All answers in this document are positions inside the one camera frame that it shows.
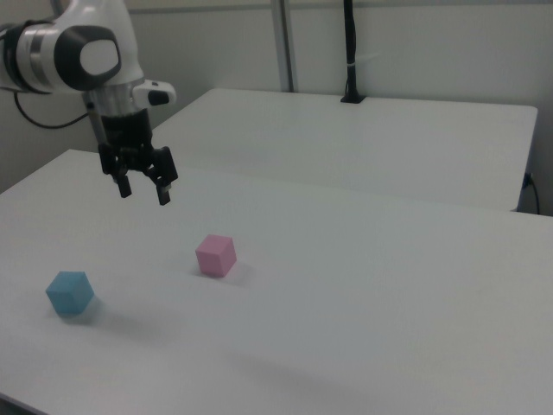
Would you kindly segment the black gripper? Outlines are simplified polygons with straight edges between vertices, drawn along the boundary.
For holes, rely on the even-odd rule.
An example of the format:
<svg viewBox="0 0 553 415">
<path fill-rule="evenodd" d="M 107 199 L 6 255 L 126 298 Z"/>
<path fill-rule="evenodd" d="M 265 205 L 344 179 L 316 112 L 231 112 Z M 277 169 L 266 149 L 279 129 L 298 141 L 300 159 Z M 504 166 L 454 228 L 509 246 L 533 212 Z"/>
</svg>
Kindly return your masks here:
<svg viewBox="0 0 553 415">
<path fill-rule="evenodd" d="M 101 168 L 118 185 L 120 196 L 131 195 L 127 169 L 146 169 L 145 175 L 156 185 L 159 204 L 167 205 L 178 173 L 169 147 L 153 149 L 148 111 L 102 116 L 101 122 L 105 133 L 105 141 L 99 144 Z"/>
</svg>

